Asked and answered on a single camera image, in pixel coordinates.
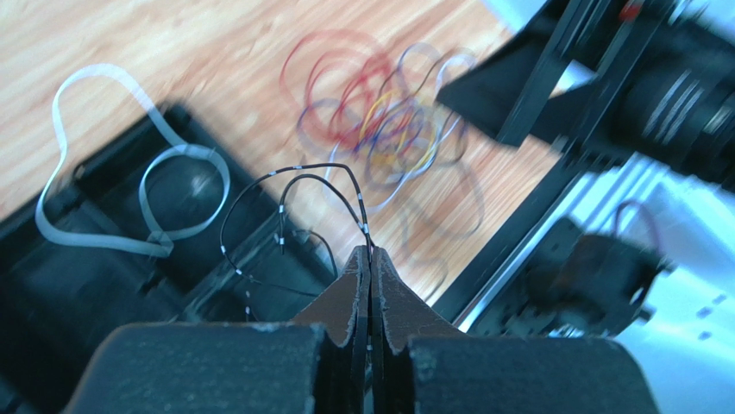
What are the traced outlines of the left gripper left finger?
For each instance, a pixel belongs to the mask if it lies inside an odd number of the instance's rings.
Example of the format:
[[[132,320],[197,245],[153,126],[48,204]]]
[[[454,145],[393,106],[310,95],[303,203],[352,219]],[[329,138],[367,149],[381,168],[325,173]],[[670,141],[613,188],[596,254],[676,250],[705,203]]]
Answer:
[[[323,333],[313,397],[316,413],[362,413],[368,370],[368,248],[354,248],[341,276],[293,321]]]

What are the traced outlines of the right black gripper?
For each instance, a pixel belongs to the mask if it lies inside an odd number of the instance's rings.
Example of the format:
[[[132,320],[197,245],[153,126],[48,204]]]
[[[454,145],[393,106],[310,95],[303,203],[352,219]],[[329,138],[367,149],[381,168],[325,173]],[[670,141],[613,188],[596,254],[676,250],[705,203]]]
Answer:
[[[567,167],[605,171],[639,153],[731,190],[734,43],[674,10],[672,1],[627,2],[597,78],[562,95],[550,96],[566,66],[543,55],[556,25],[542,22],[443,86],[437,101],[507,146],[561,135]]]

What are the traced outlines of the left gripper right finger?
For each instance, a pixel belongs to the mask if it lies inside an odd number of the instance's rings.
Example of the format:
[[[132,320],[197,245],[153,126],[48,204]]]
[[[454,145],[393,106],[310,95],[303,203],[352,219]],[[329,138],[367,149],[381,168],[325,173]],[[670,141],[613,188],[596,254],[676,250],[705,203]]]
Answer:
[[[369,315],[374,411],[413,413],[416,380],[411,341],[461,337],[462,332],[399,277],[384,248],[372,251]]]

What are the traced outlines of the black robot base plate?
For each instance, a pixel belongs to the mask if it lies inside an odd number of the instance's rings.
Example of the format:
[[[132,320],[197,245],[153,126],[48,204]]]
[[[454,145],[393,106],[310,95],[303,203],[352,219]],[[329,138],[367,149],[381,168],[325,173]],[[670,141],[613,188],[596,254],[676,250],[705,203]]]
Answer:
[[[644,198],[668,168],[636,154],[586,171],[556,163],[434,310],[479,336],[614,336],[674,270]]]

